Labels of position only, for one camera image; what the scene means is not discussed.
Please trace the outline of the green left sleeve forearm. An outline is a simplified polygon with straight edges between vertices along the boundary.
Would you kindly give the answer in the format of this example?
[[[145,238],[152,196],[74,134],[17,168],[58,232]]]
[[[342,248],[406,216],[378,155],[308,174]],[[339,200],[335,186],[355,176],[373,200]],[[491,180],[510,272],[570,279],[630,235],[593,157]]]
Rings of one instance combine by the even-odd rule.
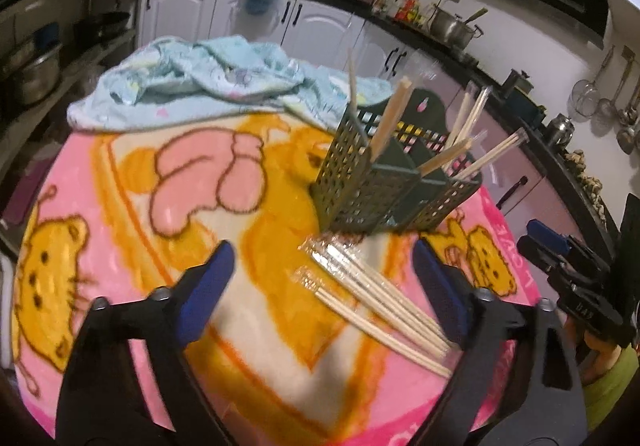
[[[589,432],[597,429],[612,411],[638,368],[636,351],[633,348],[625,348],[611,370],[608,370],[600,379],[584,386],[582,392],[584,392]]]

